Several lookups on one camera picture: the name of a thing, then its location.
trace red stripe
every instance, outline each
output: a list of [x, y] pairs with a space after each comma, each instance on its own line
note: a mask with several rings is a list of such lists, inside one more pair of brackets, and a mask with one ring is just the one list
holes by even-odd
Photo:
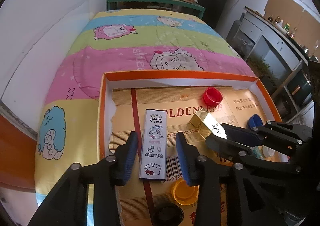
[[[136, 89], [134, 88], [131, 89], [131, 100], [132, 100], [134, 130], [138, 134], [138, 155], [139, 155], [139, 161], [141, 161], [142, 139], [141, 139], [141, 130], [140, 130], [140, 122], [139, 122], [139, 114], [138, 114], [137, 95], [136, 95]], [[143, 188], [144, 188], [144, 193], [146, 195], [149, 214], [151, 217], [153, 214], [153, 210], [155, 208], [155, 204], [153, 203], [153, 197], [152, 197], [149, 181], [143, 180]]]

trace hello kitty box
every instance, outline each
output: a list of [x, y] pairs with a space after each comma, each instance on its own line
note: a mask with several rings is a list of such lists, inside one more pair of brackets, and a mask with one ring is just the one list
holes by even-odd
[[141, 179], [161, 181], [166, 179], [166, 118], [166, 111], [153, 109], [146, 110], [139, 175], [139, 178]]

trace bed sheet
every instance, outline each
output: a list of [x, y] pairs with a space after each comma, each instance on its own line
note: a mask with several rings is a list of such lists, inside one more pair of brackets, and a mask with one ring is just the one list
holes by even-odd
[[[36, 151], [36, 196], [42, 202], [74, 162], [99, 160], [97, 116], [104, 72], [214, 71], [255, 76], [241, 57], [199, 18], [154, 9], [98, 13], [79, 34], [46, 97]], [[92, 221], [89, 189], [88, 224]]]

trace pink sheep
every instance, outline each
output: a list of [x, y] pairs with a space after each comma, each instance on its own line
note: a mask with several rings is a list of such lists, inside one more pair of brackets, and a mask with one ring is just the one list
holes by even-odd
[[114, 25], [105, 25], [102, 27], [98, 27], [93, 29], [95, 33], [95, 40], [98, 39], [106, 39], [111, 40], [113, 38], [119, 38], [121, 36], [137, 33], [134, 26], [126, 26], [125, 24], [114, 24]]

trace blue stripe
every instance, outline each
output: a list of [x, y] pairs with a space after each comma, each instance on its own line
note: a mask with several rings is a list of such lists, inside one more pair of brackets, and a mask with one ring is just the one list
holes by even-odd
[[[134, 26], [135, 28], [137, 28], [138, 26], [163, 26], [163, 25], [168, 26], [162, 22], [159, 22], [157, 20], [157, 17], [158, 15], [124, 15], [124, 16], [99, 17], [99, 18], [92, 19], [87, 24], [87, 26], [83, 29], [82, 32], [85, 32], [87, 30], [92, 30], [94, 28], [98, 28], [104, 25], [114, 25], [114, 24], [131, 25], [131, 26]], [[172, 28], [196, 31], [200, 33], [206, 33], [206, 34], [214, 35], [217, 37], [221, 37], [215, 30], [211, 29], [206, 24], [198, 23], [190, 20], [179, 19], [179, 18], [173, 18], [173, 17], [170, 17], [170, 18], [182, 24], [182, 26], [172, 27]]]
[[[36, 199], [37, 199], [38, 206], [40, 206], [40, 204], [43, 202], [45, 197], [46, 197], [46, 195], [36, 192]], [[87, 225], [94, 226], [93, 225], [93, 204], [88, 204]]]

